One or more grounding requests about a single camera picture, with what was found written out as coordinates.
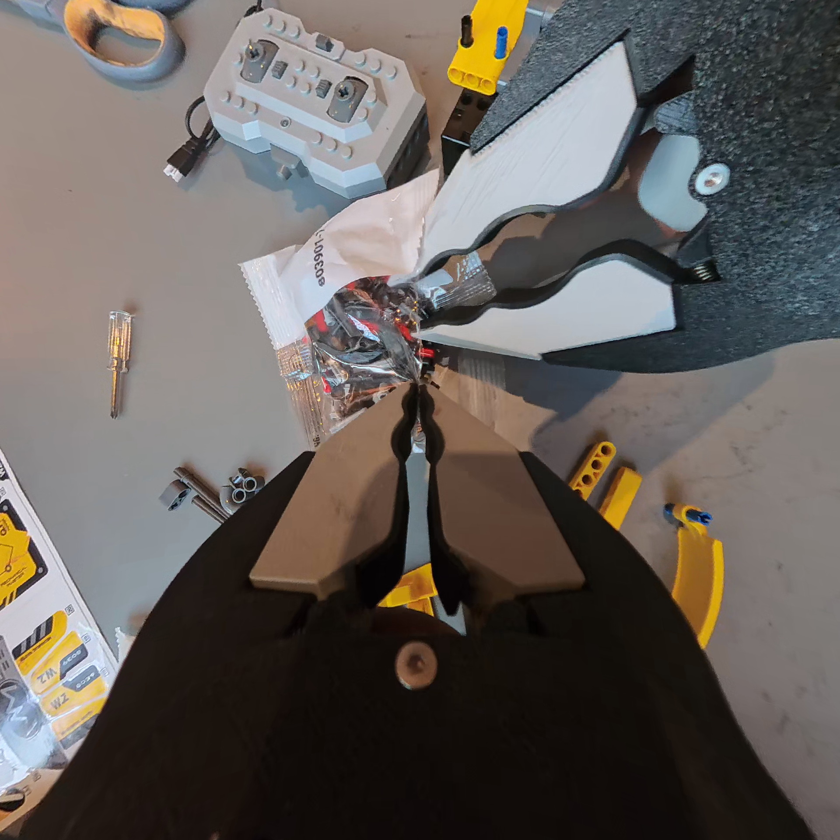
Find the yellow and black sticker sheet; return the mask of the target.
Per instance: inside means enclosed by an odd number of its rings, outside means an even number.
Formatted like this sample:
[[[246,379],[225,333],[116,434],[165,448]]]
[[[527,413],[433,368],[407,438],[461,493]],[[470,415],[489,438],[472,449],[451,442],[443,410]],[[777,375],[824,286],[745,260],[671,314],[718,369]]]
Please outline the yellow and black sticker sheet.
[[[118,662],[1,455],[1,827],[43,799],[99,718]]]

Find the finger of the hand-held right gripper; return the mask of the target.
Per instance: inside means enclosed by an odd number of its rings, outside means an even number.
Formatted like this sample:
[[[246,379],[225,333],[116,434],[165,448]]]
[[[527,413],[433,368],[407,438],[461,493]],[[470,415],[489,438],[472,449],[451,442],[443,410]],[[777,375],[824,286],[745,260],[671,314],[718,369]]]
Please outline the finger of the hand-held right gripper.
[[[485,245],[516,217],[591,205],[614,186],[647,117],[623,38],[461,155],[425,217],[414,276]]]
[[[499,291],[423,321],[420,339],[466,350],[544,360],[556,351],[676,328],[674,285],[685,271],[654,248],[625,239],[598,248],[533,288]]]

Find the clear bag of black pins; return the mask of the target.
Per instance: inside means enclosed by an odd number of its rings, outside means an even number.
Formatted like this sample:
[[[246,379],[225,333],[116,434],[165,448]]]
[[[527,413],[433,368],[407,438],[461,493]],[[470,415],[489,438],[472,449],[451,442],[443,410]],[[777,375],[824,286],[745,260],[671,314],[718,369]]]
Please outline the clear bag of black pins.
[[[422,379],[425,321],[497,293],[475,252],[409,277],[438,183],[432,170],[358,199],[305,244],[239,265],[309,450]]]

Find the partly built brick robot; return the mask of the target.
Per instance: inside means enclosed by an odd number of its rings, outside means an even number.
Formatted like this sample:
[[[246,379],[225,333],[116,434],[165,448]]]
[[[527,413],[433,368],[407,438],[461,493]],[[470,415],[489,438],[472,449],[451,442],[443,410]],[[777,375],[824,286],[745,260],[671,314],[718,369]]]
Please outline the partly built brick robot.
[[[441,134],[444,177],[468,150],[490,105],[560,6],[553,1],[477,1],[462,17],[448,68],[448,79],[459,93]]]

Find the grey and yellow scissors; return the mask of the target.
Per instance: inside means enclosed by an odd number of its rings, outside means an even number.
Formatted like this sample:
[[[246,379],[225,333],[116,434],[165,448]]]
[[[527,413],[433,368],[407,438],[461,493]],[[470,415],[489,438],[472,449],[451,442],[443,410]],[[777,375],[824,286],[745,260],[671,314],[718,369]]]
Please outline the grey and yellow scissors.
[[[189,1],[8,1],[7,5],[60,28],[87,63],[117,82],[146,83],[169,76],[180,65],[185,45],[172,17]],[[154,42],[151,56],[139,63],[105,57],[98,47],[103,31]]]

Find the grey battery box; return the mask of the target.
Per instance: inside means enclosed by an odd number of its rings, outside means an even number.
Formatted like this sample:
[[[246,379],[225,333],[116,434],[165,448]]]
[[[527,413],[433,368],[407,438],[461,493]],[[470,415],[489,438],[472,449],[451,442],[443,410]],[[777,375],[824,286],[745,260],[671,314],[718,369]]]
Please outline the grey battery box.
[[[349,200],[403,184],[429,140],[426,99],[403,60],[350,49],[277,9],[238,23],[204,99],[227,143]]]

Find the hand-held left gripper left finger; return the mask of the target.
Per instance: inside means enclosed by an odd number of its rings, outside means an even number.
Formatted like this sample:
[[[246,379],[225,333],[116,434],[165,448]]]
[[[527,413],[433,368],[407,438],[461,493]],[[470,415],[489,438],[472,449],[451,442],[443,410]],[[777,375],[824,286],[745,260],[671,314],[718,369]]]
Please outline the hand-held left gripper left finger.
[[[250,572],[256,587],[349,592],[375,607],[403,575],[410,500],[406,462],[416,385],[399,385],[313,454]]]

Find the yellow curved panel, blue pin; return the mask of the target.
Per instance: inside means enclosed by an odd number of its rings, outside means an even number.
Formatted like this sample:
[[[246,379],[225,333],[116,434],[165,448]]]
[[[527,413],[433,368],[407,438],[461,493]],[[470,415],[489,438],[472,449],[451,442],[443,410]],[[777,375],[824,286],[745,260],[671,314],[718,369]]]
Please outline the yellow curved panel, blue pin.
[[[721,609],[725,560],[722,542],[709,534],[712,516],[696,507],[665,505],[665,515],[677,526],[677,568],[672,597],[705,649]]]

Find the small clear-handled screwdriver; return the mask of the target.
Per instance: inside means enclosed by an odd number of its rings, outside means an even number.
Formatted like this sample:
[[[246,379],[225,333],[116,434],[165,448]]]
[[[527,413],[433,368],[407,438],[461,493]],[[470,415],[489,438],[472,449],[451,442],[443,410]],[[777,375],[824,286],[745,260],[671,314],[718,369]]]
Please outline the small clear-handled screwdriver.
[[[109,313],[108,369],[111,372],[110,417],[117,419],[121,407],[123,377],[130,367],[133,315],[117,310]]]

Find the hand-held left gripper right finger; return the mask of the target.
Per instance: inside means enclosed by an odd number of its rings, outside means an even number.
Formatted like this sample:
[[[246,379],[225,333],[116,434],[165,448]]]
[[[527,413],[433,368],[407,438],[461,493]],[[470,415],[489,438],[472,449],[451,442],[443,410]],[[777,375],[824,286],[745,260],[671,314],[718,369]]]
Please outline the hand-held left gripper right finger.
[[[577,592],[585,576],[515,449],[437,388],[423,388],[427,527],[446,613],[485,616],[520,596]]]

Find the grey double pin connector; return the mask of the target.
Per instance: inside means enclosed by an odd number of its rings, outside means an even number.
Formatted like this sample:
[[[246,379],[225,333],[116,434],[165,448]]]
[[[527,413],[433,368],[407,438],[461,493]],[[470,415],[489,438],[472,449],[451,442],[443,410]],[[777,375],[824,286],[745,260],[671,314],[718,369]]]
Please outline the grey double pin connector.
[[[266,484],[262,475],[254,475],[247,468],[240,467],[228,478],[228,483],[219,490],[218,498],[227,516],[234,515],[247,501],[260,492]]]

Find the grey desk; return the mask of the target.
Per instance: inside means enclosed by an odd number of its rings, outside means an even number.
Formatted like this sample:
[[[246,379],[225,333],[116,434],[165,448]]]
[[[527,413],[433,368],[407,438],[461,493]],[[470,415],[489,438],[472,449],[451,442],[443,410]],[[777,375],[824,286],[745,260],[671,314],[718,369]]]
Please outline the grey desk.
[[[2,450],[108,645],[216,523],[159,496],[177,466],[273,477],[297,418],[238,265],[346,205],[223,143],[164,174],[250,2],[195,2],[159,86],[98,74],[2,3]],[[110,417],[109,313],[133,315]],[[622,533],[667,582],[667,501],[713,517],[727,582],[708,654],[743,730],[820,838],[838,838],[838,341],[711,369],[620,374],[476,354],[498,433],[559,476],[598,439],[644,477]]]

